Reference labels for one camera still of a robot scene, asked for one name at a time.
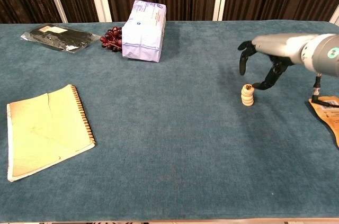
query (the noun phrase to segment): white label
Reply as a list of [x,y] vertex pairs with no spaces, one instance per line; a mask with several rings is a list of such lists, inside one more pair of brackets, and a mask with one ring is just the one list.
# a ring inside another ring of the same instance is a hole
[[49,29],[47,29],[47,31],[55,32],[55,33],[62,33],[62,32],[66,32],[67,30],[60,28],[60,27],[53,26],[53,27],[50,27]]
[[[325,101],[331,105],[338,105],[338,103],[335,100]],[[337,109],[337,107],[334,106],[322,106],[322,109]]]
[[50,28],[51,28],[50,26],[46,25],[45,27],[39,29],[39,31],[40,31],[40,32],[47,32],[48,29],[50,29]]
[[136,0],[132,12],[129,15],[128,23],[137,25],[154,25],[163,27],[163,18],[166,18],[166,6],[164,4],[150,3]]

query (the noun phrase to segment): grapes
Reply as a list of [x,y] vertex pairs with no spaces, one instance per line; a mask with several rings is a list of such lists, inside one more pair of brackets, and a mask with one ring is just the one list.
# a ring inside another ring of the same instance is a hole
[[112,52],[122,52],[122,28],[114,26],[108,29],[100,41],[103,48],[110,49]]
[[106,39],[105,37],[101,37],[101,38],[100,38],[100,41],[101,41],[102,43],[107,43],[107,39]]

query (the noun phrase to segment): tissue package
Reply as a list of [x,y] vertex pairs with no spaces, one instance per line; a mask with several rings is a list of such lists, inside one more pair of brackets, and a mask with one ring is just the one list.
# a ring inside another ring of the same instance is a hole
[[122,27],[122,56],[159,62],[166,24],[166,6],[135,0]]

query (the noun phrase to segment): spiral notebook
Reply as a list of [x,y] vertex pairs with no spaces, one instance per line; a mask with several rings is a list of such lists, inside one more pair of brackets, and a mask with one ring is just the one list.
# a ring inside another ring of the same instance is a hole
[[13,182],[95,146],[74,85],[7,105],[8,180]]

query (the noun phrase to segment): kraft paper pouch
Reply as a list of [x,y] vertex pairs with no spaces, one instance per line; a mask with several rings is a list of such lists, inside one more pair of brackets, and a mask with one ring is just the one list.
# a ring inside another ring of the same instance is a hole
[[[339,105],[339,98],[336,96],[321,96],[319,97],[319,100]],[[316,111],[317,115],[332,129],[339,147],[339,107],[322,106],[312,103],[311,99],[308,101]]]

